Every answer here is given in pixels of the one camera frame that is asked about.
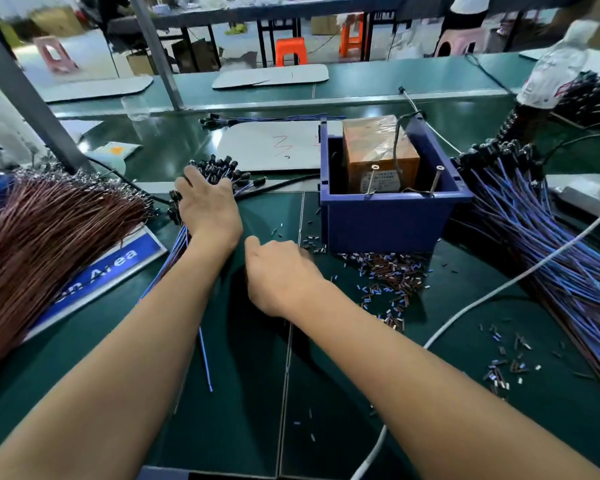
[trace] metal screw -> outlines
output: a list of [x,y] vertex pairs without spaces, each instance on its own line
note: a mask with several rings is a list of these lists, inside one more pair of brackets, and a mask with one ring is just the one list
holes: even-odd
[[378,165],[371,165],[371,170],[371,178],[369,179],[369,186],[367,187],[367,195],[373,195],[376,193],[375,191],[371,192],[371,185],[373,185],[376,171],[380,170],[380,167]]
[[444,172],[445,168],[442,165],[438,165],[436,167],[436,176],[433,177],[433,184],[431,185],[431,190],[429,191],[429,193],[433,193],[436,190],[436,187],[438,186],[438,181],[440,180],[440,175],[442,175],[442,172]]

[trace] blue plastic box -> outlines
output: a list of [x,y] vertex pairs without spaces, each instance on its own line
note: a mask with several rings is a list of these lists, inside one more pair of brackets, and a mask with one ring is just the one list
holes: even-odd
[[473,194],[424,120],[419,116],[412,118],[406,132],[420,155],[415,187],[430,189],[435,168],[442,165],[445,170],[440,176],[438,191],[433,195],[376,193],[369,198],[364,194],[336,193],[338,190],[334,187],[337,186],[345,191],[343,141],[342,137],[329,137],[326,122],[321,122],[322,241],[327,243],[330,252],[431,252],[456,204],[472,199]]

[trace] red handwritten mark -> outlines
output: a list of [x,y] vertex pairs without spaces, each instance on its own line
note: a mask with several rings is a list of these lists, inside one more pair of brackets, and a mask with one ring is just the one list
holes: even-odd
[[277,156],[280,156],[282,153],[288,153],[288,152],[289,152],[289,150],[290,150],[291,148],[293,148],[293,145],[291,145],[291,144],[280,144],[280,143],[282,143],[284,140],[286,140],[286,139],[287,139],[287,137],[286,137],[286,136],[272,136],[272,137],[273,137],[273,138],[282,138],[282,139],[281,139],[279,142],[277,142],[275,145],[273,145],[273,147],[274,147],[274,148],[282,148],[282,149],[283,149],[283,150],[282,150],[280,153],[277,153],[277,154],[274,156],[274,158],[275,158],[275,157],[277,157]]

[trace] bundle of brown wires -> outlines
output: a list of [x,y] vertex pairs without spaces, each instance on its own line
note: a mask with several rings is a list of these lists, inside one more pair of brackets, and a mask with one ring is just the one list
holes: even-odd
[[151,212],[121,182],[50,166],[17,170],[0,210],[0,360],[72,277]]

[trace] bottle cap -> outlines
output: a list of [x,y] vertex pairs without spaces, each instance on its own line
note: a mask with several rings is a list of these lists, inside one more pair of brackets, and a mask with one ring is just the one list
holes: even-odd
[[563,40],[572,43],[587,43],[599,26],[600,22],[595,20],[576,20],[569,26]]

